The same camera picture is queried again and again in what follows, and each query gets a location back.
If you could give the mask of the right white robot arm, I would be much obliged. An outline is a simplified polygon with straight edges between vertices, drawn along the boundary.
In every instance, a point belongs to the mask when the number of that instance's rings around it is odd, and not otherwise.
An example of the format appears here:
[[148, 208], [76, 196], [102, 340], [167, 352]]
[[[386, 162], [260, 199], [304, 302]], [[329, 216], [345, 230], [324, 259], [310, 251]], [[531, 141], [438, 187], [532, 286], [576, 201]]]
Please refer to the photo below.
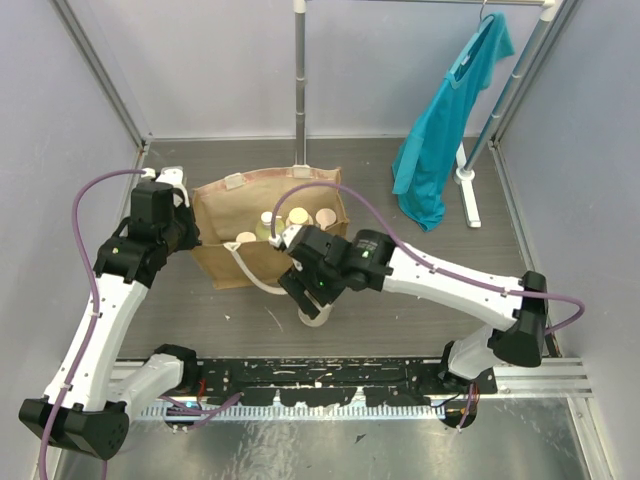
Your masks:
[[483, 321], [478, 331], [445, 346], [438, 379], [449, 393], [462, 393], [499, 362], [525, 368], [542, 363], [547, 306], [540, 274], [491, 275], [441, 261], [375, 230], [346, 240], [315, 226], [294, 225], [269, 242], [292, 259], [278, 283], [310, 327], [328, 320], [347, 289], [410, 295]]

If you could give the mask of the green pump dispenser bottle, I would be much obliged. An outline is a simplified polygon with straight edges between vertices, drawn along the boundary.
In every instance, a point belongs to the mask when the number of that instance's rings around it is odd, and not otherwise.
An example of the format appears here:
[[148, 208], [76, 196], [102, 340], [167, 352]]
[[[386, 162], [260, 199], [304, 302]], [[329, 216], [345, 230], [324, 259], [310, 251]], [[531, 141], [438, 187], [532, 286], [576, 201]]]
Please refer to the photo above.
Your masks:
[[337, 221], [336, 212], [331, 208], [322, 208], [316, 212], [315, 223], [321, 230], [326, 231]]

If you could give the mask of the cream short bottle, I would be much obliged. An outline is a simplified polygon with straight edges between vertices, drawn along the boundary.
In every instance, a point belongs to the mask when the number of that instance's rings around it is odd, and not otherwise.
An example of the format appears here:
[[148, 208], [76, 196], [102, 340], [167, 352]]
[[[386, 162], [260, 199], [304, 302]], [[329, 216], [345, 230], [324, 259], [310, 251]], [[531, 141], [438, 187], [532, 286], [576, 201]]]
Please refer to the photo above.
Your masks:
[[301, 309], [298, 309], [298, 317], [304, 325], [312, 328], [317, 328], [327, 322], [332, 310], [333, 306], [327, 305], [325, 308], [322, 308], [314, 318], [312, 318], [308, 314], [304, 313]]

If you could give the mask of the green bottle white cap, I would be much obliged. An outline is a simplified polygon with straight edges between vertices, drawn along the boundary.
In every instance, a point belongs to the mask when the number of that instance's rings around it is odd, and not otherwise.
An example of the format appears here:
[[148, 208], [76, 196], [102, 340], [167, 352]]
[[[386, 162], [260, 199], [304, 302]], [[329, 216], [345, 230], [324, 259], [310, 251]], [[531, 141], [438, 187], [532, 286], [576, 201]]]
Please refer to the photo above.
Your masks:
[[280, 235], [286, 228], [285, 222], [279, 215], [274, 215], [270, 211], [264, 211], [255, 228], [257, 241], [268, 241], [271, 237], [271, 229], [275, 228], [275, 235]]

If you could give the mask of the tan canvas tote bag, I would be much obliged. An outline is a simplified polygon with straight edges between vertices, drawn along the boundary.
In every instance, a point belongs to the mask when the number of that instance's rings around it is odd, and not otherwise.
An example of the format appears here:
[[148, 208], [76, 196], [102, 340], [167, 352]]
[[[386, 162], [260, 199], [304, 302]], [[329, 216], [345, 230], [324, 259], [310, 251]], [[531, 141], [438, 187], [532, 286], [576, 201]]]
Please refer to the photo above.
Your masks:
[[[191, 251], [194, 259], [211, 277], [216, 289], [253, 285], [225, 244], [235, 241], [240, 233], [255, 234], [260, 215], [272, 211], [292, 188], [313, 181], [340, 184], [341, 180], [340, 168], [273, 167], [231, 174], [195, 188], [191, 203], [201, 246]], [[349, 219], [337, 189], [313, 187], [294, 193], [279, 208], [278, 216], [284, 221], [296, 207], [304, 208], [313, 217], [323, 208], [333, 210], [337, 220], [328, 227], [328, 232], [346, 237]], [[238, 253], [249, 271], [266, 284], [276, 284], [292, 266], [291, 259], [274, 250], [266, 240], [241, 244]]]

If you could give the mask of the olive green bottle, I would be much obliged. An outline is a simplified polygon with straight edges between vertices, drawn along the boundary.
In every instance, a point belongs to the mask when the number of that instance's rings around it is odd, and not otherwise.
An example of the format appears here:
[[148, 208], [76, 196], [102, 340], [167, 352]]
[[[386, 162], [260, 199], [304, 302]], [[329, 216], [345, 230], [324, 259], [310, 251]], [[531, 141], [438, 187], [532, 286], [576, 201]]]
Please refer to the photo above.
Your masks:
[[257, 237], [254, 232], [244, 231], [236, 236], [235, 241], [240, 244], [256, 242]]

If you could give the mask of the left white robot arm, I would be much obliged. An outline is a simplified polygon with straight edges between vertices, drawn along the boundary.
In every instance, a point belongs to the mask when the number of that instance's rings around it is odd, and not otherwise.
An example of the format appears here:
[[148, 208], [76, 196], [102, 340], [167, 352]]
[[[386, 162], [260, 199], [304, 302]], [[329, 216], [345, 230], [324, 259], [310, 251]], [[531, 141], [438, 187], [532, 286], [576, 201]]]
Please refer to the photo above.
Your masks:
[[43, 395], [23, 401], [19, 419], [52, 446], [109, 460], [137, 415], [163, 394], [194, 393], [196, 353], [163, 344], [117, 386], [109, 384], [125, 333], [170, 255], [199, 244], [199, 230], [179, 169], [140, 181], [130, 214], [99, 248], [90, 298], [71, 346]]

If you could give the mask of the cream labelled tall bottle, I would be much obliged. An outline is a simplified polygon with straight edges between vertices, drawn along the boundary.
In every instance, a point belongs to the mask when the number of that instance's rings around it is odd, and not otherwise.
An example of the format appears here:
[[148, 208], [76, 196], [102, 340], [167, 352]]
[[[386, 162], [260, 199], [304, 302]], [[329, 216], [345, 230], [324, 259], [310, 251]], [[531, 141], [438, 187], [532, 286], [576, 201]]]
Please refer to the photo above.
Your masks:
[[313, 225], [313, 224], [314, 224], [314, 221], [311, 214], [303, 207], [293, 208], [289, 212], [286, 218], [287, 226], [293, 226], [293, 225], [304, 226], [304, 225]]

